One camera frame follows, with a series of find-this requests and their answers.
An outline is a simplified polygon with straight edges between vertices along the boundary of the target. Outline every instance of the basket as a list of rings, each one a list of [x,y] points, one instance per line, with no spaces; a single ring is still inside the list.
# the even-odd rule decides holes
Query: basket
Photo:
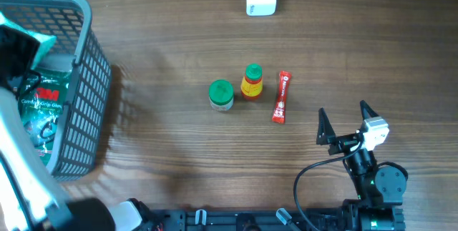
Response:
[[[86,0],[0,0],[0,11],[25,29],[55,35],[49,53],[74,55],[47,169],[56,180],[79,179],[94,167],[112,77],[91,8]]]

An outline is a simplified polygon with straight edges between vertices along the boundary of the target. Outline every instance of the red packet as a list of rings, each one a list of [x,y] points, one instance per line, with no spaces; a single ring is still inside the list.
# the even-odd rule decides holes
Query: red packet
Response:
[[[272,121],[285,124],[285,106],[286,95],[288,95],[288,86],[291,80],[291,73],[287,71],[280,71],[280,84],[278,85],[278,97],[273,111]]]

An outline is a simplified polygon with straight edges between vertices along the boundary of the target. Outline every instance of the wooden table surface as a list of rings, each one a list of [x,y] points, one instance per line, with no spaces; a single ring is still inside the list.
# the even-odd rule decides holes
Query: wooden table surface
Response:
[[[278,0],[267,17],[248,17],[245,0],[88,1],[114,75],[97,167],[62,184],[73,197],[293,209],[297,173],[330,158],[315,145],[318,109],[348,134],[365,99],[390,124],[376,158],[410,174],[408,230],[457,228],[458,0]],[[210,83],[238,91],[252,62],[262,99],[236,92],[229,112],[212,110]],[[293,74],[284,125],[271,122],[280,70]],[[304,207],[356,197],[341,163],[299,191]]]

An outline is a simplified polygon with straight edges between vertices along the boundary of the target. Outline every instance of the comfort grip glove package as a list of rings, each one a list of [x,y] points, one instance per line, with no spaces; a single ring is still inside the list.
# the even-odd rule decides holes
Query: comfort grip glove package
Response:
[[[51,158],[57,123],[67,95],[71,72],[58,72],[37,67],[41,81],[36,89],[27,94],[25,90],[34,86],[39,77],[31,75],[24,82],[19,98],[22,124],[42,159],[47,165]]]

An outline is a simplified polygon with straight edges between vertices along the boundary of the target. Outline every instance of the green bottle cap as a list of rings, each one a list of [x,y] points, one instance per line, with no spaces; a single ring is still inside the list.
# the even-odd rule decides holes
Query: green bottle cap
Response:
[[[234,98],[234,88],[226,80],[216,80],[210,85],[208,96],[213,103],[223,106]]]
[[[250,80],[259,80],[263,76],[263,68],[258,64],[249,64],[248,67],[246,67],[245,75]]]

